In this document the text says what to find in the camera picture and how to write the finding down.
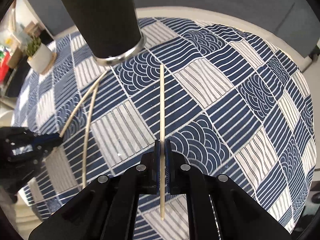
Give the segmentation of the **wooden chopstick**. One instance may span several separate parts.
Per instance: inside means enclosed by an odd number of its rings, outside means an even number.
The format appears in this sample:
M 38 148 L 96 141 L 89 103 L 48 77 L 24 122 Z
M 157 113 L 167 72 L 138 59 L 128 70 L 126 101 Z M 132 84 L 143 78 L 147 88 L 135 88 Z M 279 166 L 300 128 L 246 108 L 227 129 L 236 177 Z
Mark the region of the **wooden chopstick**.
M 73 111 L 71 112 L 71 114 L 69 115 L 65 125 L 63 126 L 59 137 L 63 138 L 65 132 L 68 129 L 68 126 L 70 125 L 73 117 L 75 116 L 75 114 L 77 113 L 78 109 L 80 108 L 80 106 L 84 103 L 84 101 L 88 98 L 88 96 L 93 92 L 93 90 L 95 89 L 95 87 L 97 87 L 97 85 L 99 85 L 100 81 L 103 79 L 103 77 L 107 74 L 108 72 L 108 68 L 106 71 L 104 71 L 96 80 L 95 82 L 91 85 L 91 87 L 89 87 L 89 89 L 87 90 L 87 92 L 84 94 L 84 96 L 82 97 L 82 99 L 78 102 L 78 104 L 75 106 L 75 108 L 73 109 Z
M 84 148 L 83 148 L 83 155 L 82 155 L 82 188 L 84 189 L 87 186 L 87 149 L 88 149 L 88 140 L 89 140 L 89 133 L 90 133 L 90 125 L 91 125 L 91 118 L 93 113 L 93 108 L 95 104 L 95 98 L 97 96 L 99 85 L 96 85 L 93 89 L 91 103 L 89 106 L 88 116 L 87 116 L 87 123 L 85 127 L 85 136 L 84 136 Z
M 159 79 L 159 91 L 160 91 L 160 120 L 159 120 L 159 140 L 160 140 L 160 180 L 159 180 L 159 192 L 160 192 L 160 217 L 161 221 L 165 217 L 165 82 L 164 82 L 164 65 L 160 65 L 160 79 Z

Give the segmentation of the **small potted succulent plant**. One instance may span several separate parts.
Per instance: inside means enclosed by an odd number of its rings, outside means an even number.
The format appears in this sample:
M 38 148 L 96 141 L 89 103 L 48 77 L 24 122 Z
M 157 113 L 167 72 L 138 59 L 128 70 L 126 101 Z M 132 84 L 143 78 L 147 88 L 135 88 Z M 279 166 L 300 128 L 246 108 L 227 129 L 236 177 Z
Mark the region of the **small potted succulent plant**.
M 39 37 L 32 36 L 25 48 L 27 63 L 37 74 L 44 75 L 52 68 L 57 53 L 42 43 Z

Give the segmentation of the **blue white patterned tablecloth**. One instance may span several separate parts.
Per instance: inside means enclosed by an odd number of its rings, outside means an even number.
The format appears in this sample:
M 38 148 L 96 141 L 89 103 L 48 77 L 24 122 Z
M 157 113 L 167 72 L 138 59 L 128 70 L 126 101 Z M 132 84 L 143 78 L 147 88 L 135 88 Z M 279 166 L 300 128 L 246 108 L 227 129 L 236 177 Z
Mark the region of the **blue white patterned tablecloth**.
M 141 18 L 146 45 L 99 83 L 87 149 L 88 182 L 136 165 L 159 138 L 159 68 L 164 65 L 165 134 L 172 149 L 206 175 L 226 174 L 287 231 L 296 226 L 316 166 L 313 105 L 306 79 L 279 48 L 252 33 L 185 18 Z M 61 132 L 107 70 L 79 32 L 49 44 L 44 75 L 29 71 L 12 125 Z M 49 218 L 82 188 L 82 155 L 92 93 L 63 144 L 23 187 Z

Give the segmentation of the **cluttered shelf items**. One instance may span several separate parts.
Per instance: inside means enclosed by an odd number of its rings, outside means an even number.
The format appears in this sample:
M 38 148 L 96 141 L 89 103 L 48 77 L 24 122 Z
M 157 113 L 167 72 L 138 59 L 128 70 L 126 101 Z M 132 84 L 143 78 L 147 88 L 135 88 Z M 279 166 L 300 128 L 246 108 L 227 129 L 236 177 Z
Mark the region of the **cluttered shelf items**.
M 14 0 L 1 21 L 1 96 L 18 97 L 31 67 L 25 48 L 31 37 L 39 37 L 47 47 L 51 35 L 22 0 Z

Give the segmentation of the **black cylindrical utensil holder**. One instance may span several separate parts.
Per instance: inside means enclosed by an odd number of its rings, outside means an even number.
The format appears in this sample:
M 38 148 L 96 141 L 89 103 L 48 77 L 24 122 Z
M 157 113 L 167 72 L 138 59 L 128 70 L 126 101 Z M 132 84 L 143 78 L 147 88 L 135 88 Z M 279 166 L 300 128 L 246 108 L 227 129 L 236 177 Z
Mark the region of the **black cylindrical utensil holder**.
M 114 66 L 145 45 L 133 0 L 61 0 L 101 66 Z

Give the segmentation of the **grey fabric sofa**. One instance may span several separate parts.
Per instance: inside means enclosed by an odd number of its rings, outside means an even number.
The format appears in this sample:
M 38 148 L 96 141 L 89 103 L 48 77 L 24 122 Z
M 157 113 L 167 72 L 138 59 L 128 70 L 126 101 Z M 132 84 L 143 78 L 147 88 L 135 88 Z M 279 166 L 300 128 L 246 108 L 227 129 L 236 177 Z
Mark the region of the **grey fabric sofa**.
M 306 0 L 133 0 L 136 8 L 188 7 L 214 11 L 253 23 L 308 55 L 319 39 L 319 19 Z M 56 35 L 75 25 L 61 0 L 28 0 Z

